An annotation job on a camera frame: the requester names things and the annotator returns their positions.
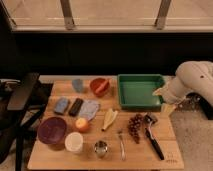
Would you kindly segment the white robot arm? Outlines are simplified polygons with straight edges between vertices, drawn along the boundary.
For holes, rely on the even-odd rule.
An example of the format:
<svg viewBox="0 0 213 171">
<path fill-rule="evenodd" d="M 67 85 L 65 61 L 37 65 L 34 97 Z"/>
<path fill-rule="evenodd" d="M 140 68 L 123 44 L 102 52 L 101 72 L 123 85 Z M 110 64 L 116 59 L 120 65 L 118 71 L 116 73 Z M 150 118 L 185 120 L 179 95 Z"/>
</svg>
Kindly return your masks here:
<svg viewBox="0 0 213 171">
<path fill-rule="evenodd" d="M 209 120 L 213 120 L 213 62 L 183 62 L 178 66 L 175 77 L 157 88 L 153 95 L 163 98 L 161 113 L 170 115 L 190 93 L 202 97 L 203 111 Z"/>
</svg>

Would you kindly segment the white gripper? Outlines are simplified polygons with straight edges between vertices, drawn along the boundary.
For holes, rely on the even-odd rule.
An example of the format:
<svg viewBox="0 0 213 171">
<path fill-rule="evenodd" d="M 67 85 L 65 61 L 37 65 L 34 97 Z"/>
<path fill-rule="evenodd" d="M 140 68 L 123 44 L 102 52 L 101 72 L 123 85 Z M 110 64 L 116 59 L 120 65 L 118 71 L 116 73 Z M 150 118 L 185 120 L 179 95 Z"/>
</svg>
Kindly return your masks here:
<svg viewBox="0 0 213 171">
<path fill-rule="evenodd" d="M 178 107 L 178 103 L 182 102 L 186 96 L 186 87 L 179 78 L 174 78 L 152 93 L 153 96 L 161 96 L 167 104 L 161 107 L 162 116 L 168 116 Z"/>
</svg>

